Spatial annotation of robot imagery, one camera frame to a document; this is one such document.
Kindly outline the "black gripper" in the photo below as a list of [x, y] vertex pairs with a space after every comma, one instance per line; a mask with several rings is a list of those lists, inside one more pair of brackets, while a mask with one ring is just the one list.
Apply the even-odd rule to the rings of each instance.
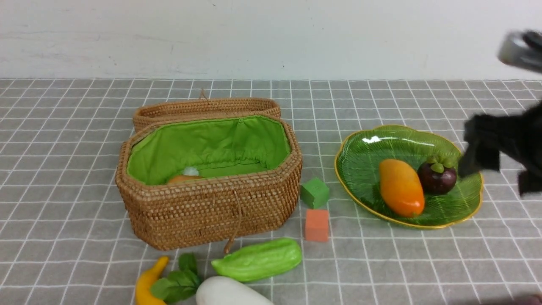
[[517, 175], [520, 197], [542, 192], [541, 100], [526, 110], [498, 116], [498, 147], [495, 147], [496, 117], [476, 114], [463, 125], [467, 147], [458, 162], [461, 178], [483, 170], [500, 171], [500, 153], [527, 170]]

